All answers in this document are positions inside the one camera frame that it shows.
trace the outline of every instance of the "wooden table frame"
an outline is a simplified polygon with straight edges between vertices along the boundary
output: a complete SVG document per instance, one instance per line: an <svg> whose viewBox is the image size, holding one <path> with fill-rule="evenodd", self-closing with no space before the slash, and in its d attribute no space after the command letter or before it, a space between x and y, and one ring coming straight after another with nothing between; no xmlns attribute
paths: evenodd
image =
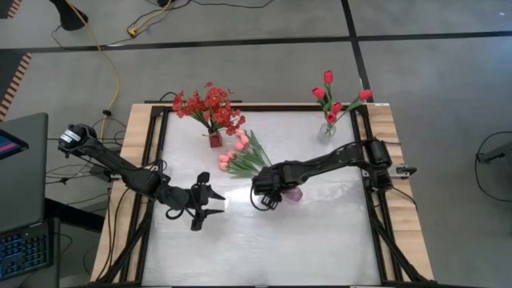
<svg viewBox="0 0 512 288"><path fill-rule="evenodd" d="M241 110L250 111L270 111L270 110L319 110L318 104L314 103L295 103L295 104L250 104L234 103L233 107ZM168 111L172 104L135 104L132 107L130 120L126 129L125 141L123 144L121 156L135 165L146 166L148 163L160 159L162 145L165 138L166 123ZM350 114L354 136L360 138L383 138L388 142L398 142L398 136L394 128L394 122L390 107L387 104L368 104L360 107L358 113L354 111ZM404 163L400 145L388 145L393 163ZM393 180L395 187L412 196L408 180ZM116 182L112 189L110 214L106 216L103 227L102 237L100 239L98 253L91 275L91 281L102 274L103 267L110 251L109 245L109 217L111 229L117 226L115 237L116 242L112 251L113 258L116 259L125 247L126 240L133 236L135 228L143 219L143 216L152 213L152 202L146 204L140 194L128 193L123 198L126 190L122 182ZM374 208L377 203L378 217L381 219L386 231L391 231L390 236L400 247L407 259L416 267L416 269L426 278L432 278L430 262L426 254L425 243L419 225L418 215L414 204L399 194L388 191L385 194L371 193L366 190L366 201L368 210ZM118 209L117 221L114 216L116 208ZM403 280L402 269L396 258L392 257L386 244L376 234L372 227L372 236L374 238L374 249L378 264L378 272L381 281L385 280ZM121 268L116 281L119 282L141 282L144 270L146 256L146 246L149 239L149 229L142 239L133 249L131 257Z"/></svg>

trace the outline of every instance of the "flower bouquet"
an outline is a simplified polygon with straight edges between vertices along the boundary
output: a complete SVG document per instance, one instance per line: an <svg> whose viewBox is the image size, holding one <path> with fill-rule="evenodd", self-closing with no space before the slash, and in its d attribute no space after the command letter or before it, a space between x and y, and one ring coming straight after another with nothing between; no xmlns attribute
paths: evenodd
<svg viewBox="0 0 512 288"><path fill-rule="evenodd" d="M265 153L262 145L251 130L247 134L244 130L237 130L238 141L234 144L235 151L228 151L218 156L218 168L228 173L243 178L252 178L266 166L272 166L272 162ZM298 202L302 198L302 192L297 187L283 193L288 199Z"/></svg>
<svg viewBox="0 0 512 288"><path fill-rule="evenodd" d="M343 113L338 116L342 110L342 104L340 102L333 102L333 94L330 88L330 84L333 82L333 73L331 70L324 72L323 74L323 85L325 90L320 86L315 87L312 92L313 96L316 97L317 103L320 104L326 122L320 127L318 132L318 140L320 142L328 142L336 133L336 122L343 117L347 112L357 108L363 104L364 100L372 97L371 90L363 90L359 92L359 95L354 99Z"/></svg>
<svg viewBox="0 0 512 288"><path fill-rule="evenodd" d="M208 91L204 100L197 90L187 100L183 99L183 91L178 93L173 100L173 110L180 118L191 116L203 124L208 129L210 147L220 147L222 136L219 131L226 129L226 134L233 135L236 129L245 123L246 118L240 115L240 110L231 108L228 99L228 96L233 94L231 90L225 91L215 87L212 82L208 82L205 87Z"/></svg>

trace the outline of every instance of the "small vase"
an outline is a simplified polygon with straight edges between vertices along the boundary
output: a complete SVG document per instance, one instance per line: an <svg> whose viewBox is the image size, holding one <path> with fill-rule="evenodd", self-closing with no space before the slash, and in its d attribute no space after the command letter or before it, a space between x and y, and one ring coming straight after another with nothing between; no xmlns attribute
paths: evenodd
<svg viewBox="0 0 512 288"><path fill-rule="evenodd" d="M327 144L336 134L336 126L333 123L323 123L318 131L318 141Z"/></svg>
<svg viewBox="0 0 512 288"><path fill-rule="evenodd" d="M210 141L210 148L222 147L222 136L220 132L213 132L208 135Z"/></svg>

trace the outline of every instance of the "red tulip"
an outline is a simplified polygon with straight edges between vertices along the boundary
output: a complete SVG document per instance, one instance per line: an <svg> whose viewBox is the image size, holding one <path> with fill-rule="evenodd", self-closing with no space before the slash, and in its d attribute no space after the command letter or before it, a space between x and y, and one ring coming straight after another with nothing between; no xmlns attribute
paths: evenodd
<svg viewBox="0 0 512 288"><path fill-rule="evenodd" d="M372 96L373 96L373 94L370 89L359 91L359 99L361 99L361 100L367 100L368 98L370 98Z"/></svg>
<svg viewBox="0 0 512 288"><path fill-rule="evenodd" d="M332 112L329 112L329 113L327 114L326 119L327 119L327 122L328 122L328 123L336 122L336 114L334 114L334 113L332 113Z"/></svg>
<svg viewBox="0 0 512 288"><path fill-rule="evenodd" d="M318 99L322 99L325 95L326 95L326 92L324 91L324 89L322 89L321 87L319 86L316 86L313 90L313 96L315 96L316 98Z"/></svg>
<svg viewBox="0 0 512 288"><path fill-rule="evenodd" d="M340 102L336 102L330 108L330 112L334 113L334 115L338 114L339 111L341 111L341 110L342 110L342 104Z"/></svg>
<svg viewBox="0 0 512 288"><path fill-rule="evenodd" d="M333 82L333 72L331 70L327 70L323 73L323 81L326 84L331 84Z"/></svg>

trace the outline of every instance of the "yellow cable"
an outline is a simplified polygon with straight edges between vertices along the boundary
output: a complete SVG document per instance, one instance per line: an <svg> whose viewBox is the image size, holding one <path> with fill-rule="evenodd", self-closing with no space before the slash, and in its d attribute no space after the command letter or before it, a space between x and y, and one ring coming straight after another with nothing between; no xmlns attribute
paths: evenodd
<svg viewBox="0 0 512 288"><path fill-rule="evenodd" d="M167 10L167 8L169 7L170 3L172 2L173 0L169 0L167 5L165 7L162 8L161 11L157 12L156 14L153 14L151 16L149 16L146 20L142 21L142 23L140 23L137 27L135 28L129 28L128 29L128 34L134 38L135 36L137 36L137 33L138 33L138 30L144 25L146 24L149 20L159 16L160 14L162 14L165 10Z"/></svg>
<svg viewBox="0 0 512 288"><path fill-rule="evenodd" d="M69 5L71 7L71 9L73 10L73 12L78 16L78 18L80 19L80 21L82 21L82 23L86 26L87 28L87 32L89 32L89 35L92 37L92 39L94 40L94 42L96 43L96 47L98 48L98 51L103 54L103 56L105 56L106 60L108 60L108 62L110 63L110 65L112 66L112 69L114 70L114 74L115 74L115 93L114 93L114 96L112 97L112 100L110 100L110 104L108 105L108 107L106 108L107 110L110 110L110 108L112 107L112 105L115 103L115 101L117 100L118 96L119 96L119 86L120 86L120 81L119 81L119 73L118 73L118 70L115 68L115 65L114 63L112 62L112 59L110 59L110 57L102 50L102 48L100 47L99 45L99 41L98 39L96 38L96 35L94 35L94 32L93 30L87 25L87 22L86 20L83 19L83 17L80 15L80 13L76 10L76 8L74 8L74 6L70 3L69 0L65 0L67 5ZM99 136L99 139L101 142L103 142L103 134L105 132L105 124L106 124L106 115L103 116L103 123L102 123L102 130L100 132L100 136Z"/></svg>

